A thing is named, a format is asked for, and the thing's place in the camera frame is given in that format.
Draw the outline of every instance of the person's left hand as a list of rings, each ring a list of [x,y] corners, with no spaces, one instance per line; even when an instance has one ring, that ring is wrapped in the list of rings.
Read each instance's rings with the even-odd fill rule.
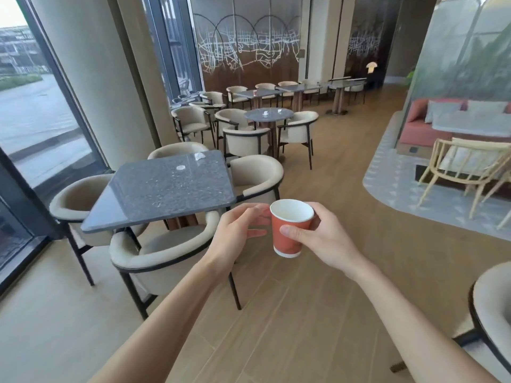
[[[269,225],[270,215],[270,206],[265,203],[243,203],[222,215],[213,241],[204,255],[204,259],[214,263],[220,277],[229,274],[247,238],[267,234],[266,230],[249,227]]]

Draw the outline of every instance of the red paper cup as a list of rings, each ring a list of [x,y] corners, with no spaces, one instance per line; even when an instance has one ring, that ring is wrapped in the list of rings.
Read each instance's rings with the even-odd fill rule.
[[[304,230],[310,228],[314,209],[307,203],[294,199],[282,199],[270,206],[271,225],[273,230],[273,249],[285,258],[294,258],[302,252],[302,244],[281,234],[282,225],[292,225]]]

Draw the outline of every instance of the white cup base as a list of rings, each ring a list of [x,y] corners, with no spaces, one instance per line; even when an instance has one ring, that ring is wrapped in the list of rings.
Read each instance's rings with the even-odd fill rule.
[[[284,254],[282,251],[278,251],[275,246],[273,246],[273,249],[275,250],[275,252],[280,255],[281,257],[284,257],[284,258],[296,258],[297,256],[300,255],[300,253],[302,251],[298,251],[296,254]]]

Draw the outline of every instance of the round table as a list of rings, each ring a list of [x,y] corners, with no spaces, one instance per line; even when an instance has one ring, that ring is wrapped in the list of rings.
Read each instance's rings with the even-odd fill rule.
[[[258,122],[261,128],[270,128],[270,143],[273,157],[284,160],[284,156],[279,158],[278,155],[278,140],[277,140],[277,121],[282,121],[291,118],[294,112],[290,109],[280,109],[276,107],[254,109],[245,113],[248,120]]]

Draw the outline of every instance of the hand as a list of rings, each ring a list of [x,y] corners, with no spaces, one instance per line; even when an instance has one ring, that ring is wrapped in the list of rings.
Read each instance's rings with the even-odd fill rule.
[[[249,226],[267,226],[270,224],[269,216],[270,206],[264,203],[243,203],[222,215],[204,255],[206,260],[214,263],[220,277],[229,274],[247,238],[267,234],[266,230],[250,229]]]
[[[334,213],[319,203],[307,204],[316,212],[311,229],[303,230],[283,225],[281,233],[305,244],[328,266],[342,270],[348,277],[354,278],[357,267],[362,262],[362,254]]]

